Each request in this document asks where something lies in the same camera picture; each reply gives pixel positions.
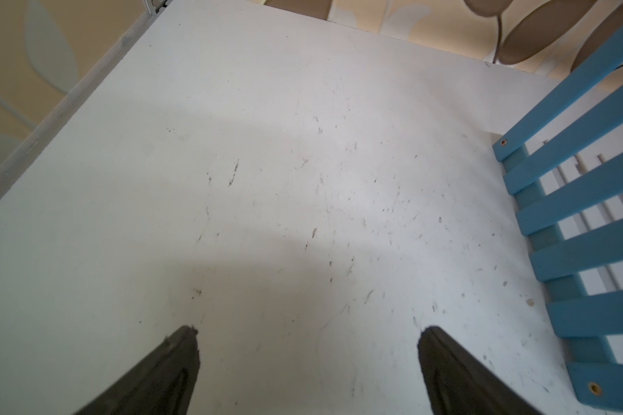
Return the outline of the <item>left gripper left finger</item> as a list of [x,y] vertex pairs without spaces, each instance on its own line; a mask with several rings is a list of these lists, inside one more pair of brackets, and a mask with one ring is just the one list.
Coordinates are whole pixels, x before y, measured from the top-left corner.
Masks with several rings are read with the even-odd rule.
[[183,325],[77,413],[188,413],[200,366],[197,330]]

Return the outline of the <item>blue and white wooden shelf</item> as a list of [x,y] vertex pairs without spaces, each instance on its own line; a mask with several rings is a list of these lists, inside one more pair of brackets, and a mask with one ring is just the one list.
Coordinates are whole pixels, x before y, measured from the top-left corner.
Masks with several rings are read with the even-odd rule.
[[623,412],[623,363],[607,339],[623,335],[623,289],[589,294],[581,273],[623,262],[623,219],[564,238],[561,221],[623,195],[623,152],[549,194],[541,178],[623,125],[623,86],[546,145],[526,142],[592,87],[623,66],[623,24],[493,146],[505,188],[518,205],[517,223],[531,242],[536,279],[557,337],[571,353],[569,377],[583,404]]

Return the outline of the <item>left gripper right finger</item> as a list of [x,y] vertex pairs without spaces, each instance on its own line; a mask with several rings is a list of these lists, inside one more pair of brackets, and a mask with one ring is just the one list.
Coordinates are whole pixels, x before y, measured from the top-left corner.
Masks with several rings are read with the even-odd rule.
[[538,414],[438,326],[421,333],[418,357],[434,414]]

